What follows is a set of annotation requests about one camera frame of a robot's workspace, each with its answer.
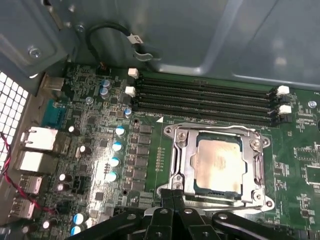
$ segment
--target silver metal frame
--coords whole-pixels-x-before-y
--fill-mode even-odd
[[[171,138],[172,155],[170,163],[170,176],[168,183],[160,186],[160,189],[183,189],[185,195],[195,196],[194,179],[195,169],[191,166],[191,157],[197,150],[197,137],[199,133],[224,135],[239,138],[242,142],[242,160],[246,162],[246,173],[242,176],[241,201],[236,202],[225,198],[214,198],[215,200],[230,201],[235,207],[239,204],[249,204],[251,207],[260,206],[265,211],[274,208],[274,201],[265,195],[264,159],[263,148],[270,146],[269,138],[261,135],[253,128],[240,125],[211,126],[194,123],[180,123],[168,125],[164,128],[164,134]],[[210,204],[197,203],[197,207],[208,208]]]

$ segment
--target cpu socket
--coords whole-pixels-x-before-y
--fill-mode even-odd
[[[172,139],[168,183],[160,189],[182,189],[185,203],[206,208],[268,211],[274,201],[265,194],[263,148],[270,140],[245,126],[193,123],[168,125]]]

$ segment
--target label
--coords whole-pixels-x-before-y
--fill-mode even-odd
[[[130,36],[127,36],[127,38],[129,39],[130,43],[132,43],[132,44],[143,44],[144,43],[138,35],[131,34]]]

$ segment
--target motherboard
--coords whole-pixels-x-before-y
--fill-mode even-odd
[[[52,216],[40,213],[31,239],[65,239],[77,220],[82,231],[121,207],[159,206],[160,188],[184,189],[187,206],[208,216],[229,209],[320,239],[320,92],[132,76],[69,65],[71,97],[50,100],[41,123],[67,136],[42,191],[46,206],[63,206],[50,227]]]

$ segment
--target green circuit board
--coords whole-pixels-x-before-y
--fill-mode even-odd
[[[179,83],[192,82],[194,77],[143,73],[144,77],[170,79]],[[42,239],[64,239],[70,235],[72,217],[79,212],[86,212],[90,217],[88,227],[100,223],[114,214],[115,206],[138,207],[147,209],[160,204],[156,193],[157,187],[168,182],[172,140],[164,136],[164,128],[177,123],[203,123],[213,126],[229,126],[227,121],[201,120],[189,117],[163,115],[158,113],[134,112],[125,118],[125,105],[119,97],[124,92],[127,79],[126,69],[112,69],[110,75],[96,74],[96,68],[72,64],[66,78],[72,84],[74,98],[65,104],[66,111],[61,131],[69,126],[77,126],[81,136],[73,137],[66,157],[60,158],[56,175],[51,179],[51,190],[46,197],[46,205],[69,199],[72,208],[67,215],[59,216],[59,225],[47,230],[39,230],[33,237]],[[103,100],[99,96],[100,83],[110,80],[110,97]],[[218,86],[232,86],[243,89],[269,91],[271,86],[239,83],[234,81],[203,79]],[[309,101],[320,103],[320,93],[290,88],[292,123],[277,127],[251,125],[271,140],[271,146],[264,150],[264,176],[266,195],[275,202],[271,211],[255,215],[245,215],[253,221],[270,225],[284,225],[299,230],[320,231],[320,132],[318,119],[319,108],[310,108]],[[86,104],[86,98],[94,99]],[[115,128],[123,126],[126,134],[119,138]],[[150,143],[147,164],[133,166],[131,149],[138,146],[139,131],[142,126],[150,126],[147,133]],[[114,153],[112,144],[121,142],[124,150]],[[89,145],[93,152],[90,156],[75,158],[79,144]],[[119,178],[116,182],[106,182],[105,174],[110,170],[108,160],[117,157],[120,167],[112,169]],[[135,178],[130,171],[140,170]],[[84,176],[83,194],[56,192],[57,176],[61,173]],[[97,199],[97,193],[103,193]],[[48,218],[43,214],[41,221]]]

